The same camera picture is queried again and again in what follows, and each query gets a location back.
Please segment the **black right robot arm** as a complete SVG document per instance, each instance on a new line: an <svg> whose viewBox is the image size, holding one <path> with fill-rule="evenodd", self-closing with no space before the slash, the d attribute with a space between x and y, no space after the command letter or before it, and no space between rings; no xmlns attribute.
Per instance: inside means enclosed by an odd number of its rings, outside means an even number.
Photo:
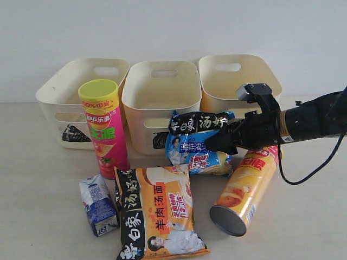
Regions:
<svg viewBox="0 0 347 260"><path fill-rule="evenodd" d="M237 147L256 150L323 137L346 135L346 90L298 101L294 108L281 110L265 83L243 84L238 99L257 103L261 113L251 111L244 119L224 125L205 140L208 150L236 154Z"/></svg>

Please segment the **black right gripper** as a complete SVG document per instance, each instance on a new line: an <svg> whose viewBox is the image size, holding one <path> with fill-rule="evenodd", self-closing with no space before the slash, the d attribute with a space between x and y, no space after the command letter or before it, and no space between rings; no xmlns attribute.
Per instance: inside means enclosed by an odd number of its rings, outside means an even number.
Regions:
<svg viewBox="0 0 347 260"><path fill-rule="evenodd" d="M222 128L204 141L205 147L212 152L236 155L237 146L252 149L281 145L279 114L279 110L261 114L249 112L244 119L236 121L236 134L227 127Z"/></svg>

